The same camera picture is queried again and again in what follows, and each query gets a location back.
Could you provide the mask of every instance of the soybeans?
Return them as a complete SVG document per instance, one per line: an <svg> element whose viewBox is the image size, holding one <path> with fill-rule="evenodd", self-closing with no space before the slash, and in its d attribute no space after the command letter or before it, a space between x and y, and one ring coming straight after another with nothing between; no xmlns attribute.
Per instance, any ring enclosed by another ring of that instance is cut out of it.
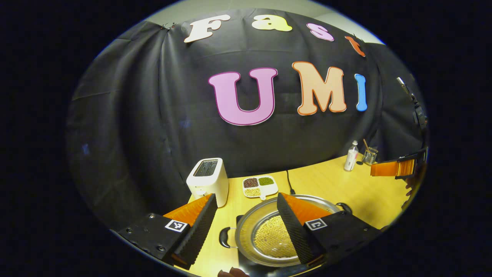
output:
<svg viewBox="0 0 492 277"><path fill-rule="evenodd" d="M247 189L245 190L245 194L247 196L260 196L261 192L259 188L254 188L254 189Z"/></svg>
<svg viewBox="0 0 492 277"><path fill-rule="evenodd" d="M261 224L254 235L254 245L263 254L274 258L297 255L280 215Z"/></svg>

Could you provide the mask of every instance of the stainless steel pot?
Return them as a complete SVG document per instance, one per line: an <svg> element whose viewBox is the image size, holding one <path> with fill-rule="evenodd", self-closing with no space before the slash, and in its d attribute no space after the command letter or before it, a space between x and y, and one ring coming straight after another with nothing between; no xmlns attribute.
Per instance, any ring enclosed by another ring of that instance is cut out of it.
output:
<svg viewBox="0 0 492 277"><path fill-rule="evenodd" d="M336 213L341 211L336 205L316 196L311 195L292 195L296 198L308 201L322 209L325 209L331 213ZM237 224L235 241L237 249L249 260L264 266L270 267L286 267L299 265L301 262L297 256L292 256L288 258L275 258L267 256L261 253L254 244L254 236L258 228L265 221L270 218L279 215L277 210L277 198L272 198L264 201L252 209L250 209ZM220 231L219 242L223 247L231 248L227 243L228 234L227 232L231 227L226 227Z"/></svg>

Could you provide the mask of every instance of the finger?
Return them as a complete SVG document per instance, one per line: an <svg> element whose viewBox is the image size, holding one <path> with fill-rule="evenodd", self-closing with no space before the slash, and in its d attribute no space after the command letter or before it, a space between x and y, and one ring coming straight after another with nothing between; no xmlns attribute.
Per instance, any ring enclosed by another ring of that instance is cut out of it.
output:
<svg viewBox="0 0 492 277"><path fill-rule="evenodd" d="M234 277L234 275L220 270L217 274L217 277Z"/></svg>
<svg viewBox="0 0 492 277"><path fill-rule="evenodd" d="M246 273L244 273L244 271L240 270L239 268L231 268L231 270L229 270L229 273L234 275L234 277L249 277L248 275L246 275Z"/></svg>

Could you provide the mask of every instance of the beans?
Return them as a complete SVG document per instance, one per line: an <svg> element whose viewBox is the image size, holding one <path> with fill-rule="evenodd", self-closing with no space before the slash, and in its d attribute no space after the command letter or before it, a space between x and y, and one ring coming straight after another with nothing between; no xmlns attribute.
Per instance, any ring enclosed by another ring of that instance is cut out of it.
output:
<svg viewBox="0 0 492 277"><path fill-rule="evenodd" d="M271 185L274 183L274 181L268 177L260 178L259 181L260 181L260 186Z"/></svg>
<svg viewBox="0 0 492 277"><path fill-rule="evenodd" d="M254 244L263 254L274 258L290 258L297 255L280 215L261 224L254 234Z"/></svg>
<svg viewBox="0 0 492 277"><path fill-rule="evenodd" d="M261 192L259 188L247 189L245 190L247 196L260 196Z"/></svg>
<svg viewBox="0 0 492 277"><path fill-rule="evenodd" d="M245 188L257 187L258 186L258 180L256 180L256 178L248 178L248 179L244 180L243 186Z"/></svg>

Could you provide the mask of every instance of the white bottle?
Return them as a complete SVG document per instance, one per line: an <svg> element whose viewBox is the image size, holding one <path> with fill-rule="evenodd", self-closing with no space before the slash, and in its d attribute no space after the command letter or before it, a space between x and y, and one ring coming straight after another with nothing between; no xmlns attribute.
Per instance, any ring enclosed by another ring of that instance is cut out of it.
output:
<svg viewBox="0 0 492 277"><path fill-rule="evenodd" d="M345 166L343 167L345 171L352 171L354 169L357 154L359 154L359 149L357 148L357 141L354 140L352 142L352 146L348 149L347 160L345 161Z"/></svg>

